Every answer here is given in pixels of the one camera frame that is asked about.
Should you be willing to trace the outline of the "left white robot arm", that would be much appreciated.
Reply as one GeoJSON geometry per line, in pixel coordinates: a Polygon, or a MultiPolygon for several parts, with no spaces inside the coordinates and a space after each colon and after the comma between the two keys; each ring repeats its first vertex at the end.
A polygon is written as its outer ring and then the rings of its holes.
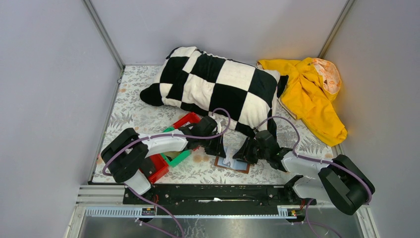
{"type": "Polygon", "coordinates": [[[101,152],[105,163],[102,173],[124,184],[135,194],[143,195],[152,187],[145,172],[141,171],[141,165],[147,157],[206,147],[223,134],[220,120],[209,116],[198,123],[157,134],[139,134],[133,128],[128,128],[101,152]]]}

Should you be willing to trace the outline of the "brown leather card holder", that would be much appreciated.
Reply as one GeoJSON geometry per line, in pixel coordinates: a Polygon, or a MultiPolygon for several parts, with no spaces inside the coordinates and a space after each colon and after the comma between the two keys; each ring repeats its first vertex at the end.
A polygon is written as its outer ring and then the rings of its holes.
{"type": "Polygon", "coordinates": [[[219,156],[216,157],[215,163],[214,163],[216,167],[220,167],[220,168],[224,168],[224,169],[228,169],[232,171],[237,171],[244,174],[249,173],[249,170],[251,167],[250,164],[233,158],[233,156],[238,152],[238,149],[235,149],[230,146],[228,147],[224,146],[224,151],[225,151],[225,157],[222,157],[222,158],[219,156]]]}

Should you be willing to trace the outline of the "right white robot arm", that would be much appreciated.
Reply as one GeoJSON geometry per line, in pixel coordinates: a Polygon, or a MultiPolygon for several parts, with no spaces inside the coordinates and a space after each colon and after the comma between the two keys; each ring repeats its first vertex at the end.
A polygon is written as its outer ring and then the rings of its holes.
{"type": "Polygon", "coordinates": [[[267,130],[247,138],[233,158],[249,164],[266,160],[274,169],[295,174],[288,185],[299,198],[332,203],[346,215],[369,203],[375,193],[371,181],[346,155],[332,160],[299,155],[280,147],[267,130]]]}

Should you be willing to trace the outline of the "white credit card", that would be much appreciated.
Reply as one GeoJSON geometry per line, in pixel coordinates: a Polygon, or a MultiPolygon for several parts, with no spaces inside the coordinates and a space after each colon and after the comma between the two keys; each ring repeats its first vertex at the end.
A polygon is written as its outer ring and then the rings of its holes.
{"type": "Polygon", "coordinates": [[[218,163],[226,168],[239,170],[243,166],[243,162],[233,159],[233,155],[238,151],[233,147],[224,147],[226,152],[225,158],[219,158],[218,163]]]}

